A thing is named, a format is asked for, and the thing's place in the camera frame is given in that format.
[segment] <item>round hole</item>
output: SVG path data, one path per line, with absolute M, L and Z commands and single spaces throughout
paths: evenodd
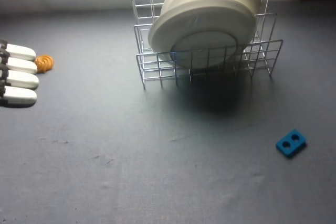
M 300 137 L 297 134 L 292 135 L 293 141 L 299 141 Z
M 283 147 L 286 148 L 286 149 L 289 149 L 289 148 L 290 148 L 290 144 L 289 144 L 287 141 L 283 142 L 282 145 L 283 145 Z

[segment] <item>blue block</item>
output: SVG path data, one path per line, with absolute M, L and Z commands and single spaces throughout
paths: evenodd
M 276 147 L 286 157 L 293 157 L 306 145 L 306 138 L 297 130 L 292 130 L 282 138 Z

